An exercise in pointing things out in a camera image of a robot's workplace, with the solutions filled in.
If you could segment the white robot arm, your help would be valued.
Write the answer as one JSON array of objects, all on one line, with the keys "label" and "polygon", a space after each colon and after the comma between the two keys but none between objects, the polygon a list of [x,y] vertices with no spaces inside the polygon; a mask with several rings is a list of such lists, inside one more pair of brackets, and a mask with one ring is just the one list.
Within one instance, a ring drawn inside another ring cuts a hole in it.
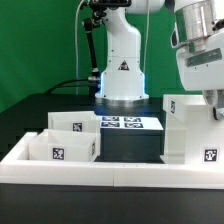
[{"label": "white robot arm", "polygon": [[175,15],[171,45],[183,87],[203,92],[206,103],[224,109],[224,0],[88,0],[92,23],[107,29],[107,67],[96,100],[110,105],[146,101],[140,69],[141,34],[125,15],[168,8]]}]

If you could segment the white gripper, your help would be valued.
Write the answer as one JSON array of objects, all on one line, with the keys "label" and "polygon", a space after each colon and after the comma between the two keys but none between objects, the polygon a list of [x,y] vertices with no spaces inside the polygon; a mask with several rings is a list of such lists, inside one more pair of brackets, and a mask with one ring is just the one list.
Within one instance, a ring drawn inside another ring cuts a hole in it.
[{"label": "white gripper", "polygon": [[181,83],[187,91],[202,91],[210,105],[224,109],[224,29],[210,36],[201,52],[186,47],[176,52]]}]

